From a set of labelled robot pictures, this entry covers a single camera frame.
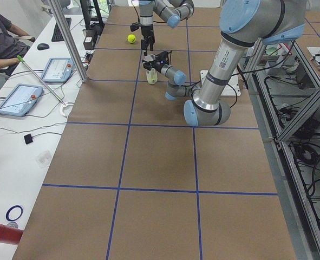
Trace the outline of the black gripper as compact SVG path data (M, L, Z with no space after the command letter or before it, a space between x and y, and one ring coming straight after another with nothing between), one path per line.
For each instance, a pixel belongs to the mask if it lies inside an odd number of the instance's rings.
M155 35L154 35L154 26L151 25L142 25L141 34L143 39L141 40L141 49L150 49L154 50Z
M147 56L147 49L142 50L143 55ZM152 60L152 61L146 61L142 60L143 68L146 70L151 71L152 69L155 69L156 71L161 71L163 68L163 61L162 60Z

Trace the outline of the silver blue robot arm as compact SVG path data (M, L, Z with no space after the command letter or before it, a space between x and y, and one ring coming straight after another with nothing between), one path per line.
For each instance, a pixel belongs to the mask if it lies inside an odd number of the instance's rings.
M145 56L148 49L153 51L155 43L153 14L157 14L170 28L175 28L180 21L190 18L194 14L193 1L168 1L173 7L169 7L164 1L139 1L138 26L141 29L143 39L141 49Z
M221 42L200 87L185 87L186 75L163 54L145 55L143 67L168 78L166 98L189 96L184 117L190 126L226 122L229 105L220 99L244 51L261 38L265 45L299 38L304 31L306 1L227 1L220 13Z

